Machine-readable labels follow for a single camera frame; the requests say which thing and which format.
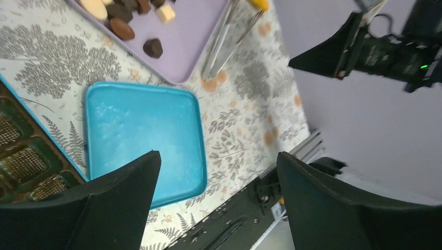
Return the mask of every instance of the floral tablecloth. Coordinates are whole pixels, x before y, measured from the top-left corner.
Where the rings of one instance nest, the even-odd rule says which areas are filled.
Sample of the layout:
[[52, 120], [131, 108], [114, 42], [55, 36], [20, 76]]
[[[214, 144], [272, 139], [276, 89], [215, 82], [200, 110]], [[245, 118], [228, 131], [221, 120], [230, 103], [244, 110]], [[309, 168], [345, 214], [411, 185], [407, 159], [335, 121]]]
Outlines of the floral tablecloth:
[[[309, 135], [271, 9], [213, 80], [201, 57], [178, 88], [199, 99], [208, 167], [202, 195], [150, 211], [141, 249], [163, 249]], [[253, 14], [241, 1], [236, 39]], [[64, 0], [0, 0], [0, 73], [85, 172], [83, 94], [99, 80], [167, 85]]]

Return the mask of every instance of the chocolate mold tray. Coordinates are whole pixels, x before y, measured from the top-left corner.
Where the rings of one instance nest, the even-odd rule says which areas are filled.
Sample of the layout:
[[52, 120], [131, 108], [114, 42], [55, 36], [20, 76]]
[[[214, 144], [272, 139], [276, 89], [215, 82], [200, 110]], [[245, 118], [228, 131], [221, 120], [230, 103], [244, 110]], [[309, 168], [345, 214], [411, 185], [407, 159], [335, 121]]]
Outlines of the chocolate mold tray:
[[0, 203], [40, 201], [85, 183], [0, 77]]

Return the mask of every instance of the chocolate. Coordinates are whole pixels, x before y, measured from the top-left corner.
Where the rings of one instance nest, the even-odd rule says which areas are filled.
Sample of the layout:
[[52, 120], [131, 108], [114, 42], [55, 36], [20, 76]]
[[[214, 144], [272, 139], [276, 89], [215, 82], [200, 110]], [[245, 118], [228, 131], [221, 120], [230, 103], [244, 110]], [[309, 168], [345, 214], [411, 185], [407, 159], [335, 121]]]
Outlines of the chocolate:
[[147, 14], [151, 10], [149, 0], [137, 0], [138, 2], [138, 14]]
[[138, 8], [137, 0], [116, 0], [115, 2], [124, 5], [129, 11], [134, 11]]
[[125, 23], [123, 20], [114, 17], [110, 20], [110, 29], [114, 34], [117, 35], [121, 40], [127, 41], [135, 38], [135, 32], [133, 29]]
[[160, 58], [163, 54], [163, 47], [158, 38], [150, 39], [143, 45], [144, 52], [153, 58]]
[[109, 19], [116, 17], [128, 23], [133, 18], [132, 12], [130, 12], [128, 9], [126, 9], [123, 5], [120, 4], [107, 5], [106, 10]]
[[153, 4], [153, 6], [155, 6], [155, 8], [160, 8], [164, 5], [165, 2], [166, 0], [151, 0], [151, 3]]

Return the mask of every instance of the metal tongs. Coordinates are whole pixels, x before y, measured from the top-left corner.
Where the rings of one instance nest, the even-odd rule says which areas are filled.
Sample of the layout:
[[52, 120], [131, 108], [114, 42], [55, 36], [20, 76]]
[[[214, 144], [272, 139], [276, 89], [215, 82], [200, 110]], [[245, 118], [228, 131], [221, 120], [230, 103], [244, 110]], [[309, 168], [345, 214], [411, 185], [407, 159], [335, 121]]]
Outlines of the metal tongs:
[[227, 7], [225, 19], [223, 22], [222, 29], [214, 42], [214, 46], [210, 51], [208, 60], [206, 65], [204, 66], [204, 70], [202, 73], [203, 79], [214, 78], [218, 75], [219, 71], [222, 69], [224, 64], [226, 64], [227, 60], [233, 55], [235, 50], [238, 48], [239, 44], [242, 42], [244, 37], [252, 30], [253, 26], [257, 23], [257, 21], [262, 17], [264, 11], [260, 11], [255, 14], [249, 21], [245, 31], [241, 35], [241, 37], [236, 41], [235, 45], [232, 48], [229, 48], [226, 52], [226, 56], [222, 57], [220, 60], [217, 60], [219, 51], [224, 43], [224, 40], [227, 36], [227, 32], [229, 31], [230, 24], [232, 21], [233, 13], [235, 12], [236, 5], [239, 0], [233, 0], [232, 4]]

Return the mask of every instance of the cream-colored candy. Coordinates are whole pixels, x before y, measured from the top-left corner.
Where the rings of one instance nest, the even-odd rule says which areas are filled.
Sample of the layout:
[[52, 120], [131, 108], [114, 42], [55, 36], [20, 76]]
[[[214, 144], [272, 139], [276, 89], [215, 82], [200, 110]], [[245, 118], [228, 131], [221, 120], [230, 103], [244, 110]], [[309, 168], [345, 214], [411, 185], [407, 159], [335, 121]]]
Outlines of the cream-colored candy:
[[175, 18], [175, 12], [169, 4], [156, 9], [155, 14], [163, 24], [167, 24]]
[[101, 0], [80, 0], [80, 5], [94, 18], [104, 21], [107, 18], [106, 6]]
[[104, 5], [109, 5], [114, 2], [114, 0], [101, 0]]

